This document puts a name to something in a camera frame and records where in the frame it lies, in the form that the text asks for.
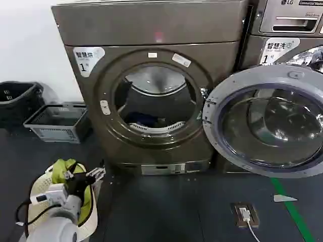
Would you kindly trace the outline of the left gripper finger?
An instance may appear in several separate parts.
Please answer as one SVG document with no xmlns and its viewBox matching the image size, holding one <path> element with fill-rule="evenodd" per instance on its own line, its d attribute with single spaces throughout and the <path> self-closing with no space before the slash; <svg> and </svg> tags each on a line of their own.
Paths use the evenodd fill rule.
<svg viewBox="0 0 323 242">
<path fill-rule="evenodd" d="M 74 162 L 72 165 L 70 165 L 67 170 L 64 173 L 64 179 L 65 180 L 69 180 L 72 179 L 74 177 L 74 171 L 77 167 L 78 163 Z"/>
<path fill-rule="evenodd" d="M 94 168 L 86 174 L 87 177 L 92 177 L 95 180 L 101 180 L 105 176 L 104 159 L 99 163 L 99 167 Z"/>
</svg>

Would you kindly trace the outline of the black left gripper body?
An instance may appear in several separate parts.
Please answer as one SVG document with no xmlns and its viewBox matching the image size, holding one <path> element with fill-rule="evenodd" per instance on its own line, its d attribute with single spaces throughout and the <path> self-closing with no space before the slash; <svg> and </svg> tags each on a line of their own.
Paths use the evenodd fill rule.
<svg viewBox="0 0 323 242">
<path fill-rule="evenodd" d="M 84 193 L 88 186 L 94 184 L 95 177 L 87 176 L 86 173 L 76 173 L 72 178 L 66 180 L 68 195 L 77 196 L 84 202 Z"/>
</svg>

